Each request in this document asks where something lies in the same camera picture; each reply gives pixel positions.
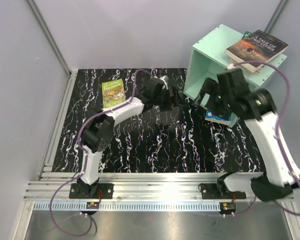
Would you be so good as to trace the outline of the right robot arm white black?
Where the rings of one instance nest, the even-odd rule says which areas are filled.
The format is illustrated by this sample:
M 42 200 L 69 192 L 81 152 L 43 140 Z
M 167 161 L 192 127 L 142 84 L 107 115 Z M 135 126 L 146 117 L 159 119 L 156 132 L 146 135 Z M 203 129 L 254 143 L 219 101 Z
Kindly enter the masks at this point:
M 217 179 L 216 192 L 223 199 L 235 192 L 253 192 L 261 201 L 279 200 L 300 187 L 300 169 L 294 162 L 282 132 L 276 127 L 278 113 L 270 92 L 264 88 L 250 90 L 240 68 L 207 77 L 195 103 L 202 102 L 212 114 L 229 118 L 236 114 L 251 132 L 262 156 L 265 171 L 257 176 L 226 173 Z

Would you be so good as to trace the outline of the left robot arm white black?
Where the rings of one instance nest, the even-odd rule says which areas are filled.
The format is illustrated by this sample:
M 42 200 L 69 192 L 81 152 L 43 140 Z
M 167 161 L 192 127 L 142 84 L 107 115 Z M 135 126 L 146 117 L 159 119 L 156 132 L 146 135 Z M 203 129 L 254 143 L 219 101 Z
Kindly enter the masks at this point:
M 167 77 L 153 77 L 138 93 L 123 103 L 103 108 L 87 119 L 78 134 L 78 146 L 83 151 L 83 163 L 77 184 L 80 193 L 87 199 L 97 195 L 99 165 L 102 152 L 110 144 L 114 128 L 121 122 L 141 115 L 154 106 L 161 112 L 185 105 L 185 97 L 175 85 L 168 85 Z

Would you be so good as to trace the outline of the orange 130-storey treehouse book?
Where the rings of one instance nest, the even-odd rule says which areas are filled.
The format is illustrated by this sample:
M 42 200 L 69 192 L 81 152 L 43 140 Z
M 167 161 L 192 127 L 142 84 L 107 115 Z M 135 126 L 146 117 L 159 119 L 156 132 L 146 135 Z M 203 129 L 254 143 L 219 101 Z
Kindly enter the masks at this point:
M 223 119 L 219 116 L 213 115 L 211 111 L 207 110 L 205 113 L 205 120 L 208 122 L 229 126 L 232 122 L 232 116 L 230 116 L 228 119 Z

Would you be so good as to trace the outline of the lime green 65-storey treehouse book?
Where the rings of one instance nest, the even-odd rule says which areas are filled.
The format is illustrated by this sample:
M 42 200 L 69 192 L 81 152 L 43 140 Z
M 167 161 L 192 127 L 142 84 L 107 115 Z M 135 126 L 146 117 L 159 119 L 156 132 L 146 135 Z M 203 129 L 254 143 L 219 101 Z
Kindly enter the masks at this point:
M 112 108 L 126 101 L 122 79 L 111 80 L 101 84 L 102 103 L 105 109 Z

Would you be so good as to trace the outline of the dark tale of two cities book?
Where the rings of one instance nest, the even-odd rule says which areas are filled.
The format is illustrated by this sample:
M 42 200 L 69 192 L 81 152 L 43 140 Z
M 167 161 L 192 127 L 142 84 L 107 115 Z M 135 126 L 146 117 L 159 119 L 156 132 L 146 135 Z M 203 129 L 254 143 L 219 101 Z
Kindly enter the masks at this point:
M 228 47 L 225 54 L 237 63 L 250 61 L 250 63 L 242 66 L 254 73 L 264 66 L 260 62 L 272 61 L 282 54 L 287 47 L 286 42 L 262 30 L 257 30 Z

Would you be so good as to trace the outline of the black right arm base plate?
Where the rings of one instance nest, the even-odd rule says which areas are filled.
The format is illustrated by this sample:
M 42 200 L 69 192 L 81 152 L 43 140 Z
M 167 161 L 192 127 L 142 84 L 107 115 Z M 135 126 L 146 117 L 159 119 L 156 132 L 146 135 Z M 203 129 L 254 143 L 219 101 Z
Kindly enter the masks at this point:
M 232 192 L 227 189 L 224 183 L 200 183 L 198 185 L 198 190 L 201 193 L 203 200 L 208 199 L 221 199 L 221 200 L 244 200 L 247 198 L 245 192 Z

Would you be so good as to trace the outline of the green 104-storey treehouse book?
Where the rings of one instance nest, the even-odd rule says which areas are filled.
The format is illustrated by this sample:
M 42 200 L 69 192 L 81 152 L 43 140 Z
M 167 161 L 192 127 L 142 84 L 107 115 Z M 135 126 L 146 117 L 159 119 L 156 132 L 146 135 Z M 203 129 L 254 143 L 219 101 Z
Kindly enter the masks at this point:
M 252 33 L 250 32 L 250 31 L 246 31 L 244 34 L 243 34 L 243 36 L 242 36 L 242 40 L 243 39 L 246 39 L 247 37 L 249 37 L 250 35 L 251 35 Z

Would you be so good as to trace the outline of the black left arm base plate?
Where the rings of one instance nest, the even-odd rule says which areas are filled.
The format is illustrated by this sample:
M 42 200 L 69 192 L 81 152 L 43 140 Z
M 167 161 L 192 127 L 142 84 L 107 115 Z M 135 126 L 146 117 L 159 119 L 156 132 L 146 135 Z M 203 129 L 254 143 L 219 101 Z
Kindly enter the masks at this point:
M 72 183 L 69 191 L 70 199 L 106 199 L 113 198 L 114 184 L 97 183 L 95 185 L 83 186 L 78 183 Z

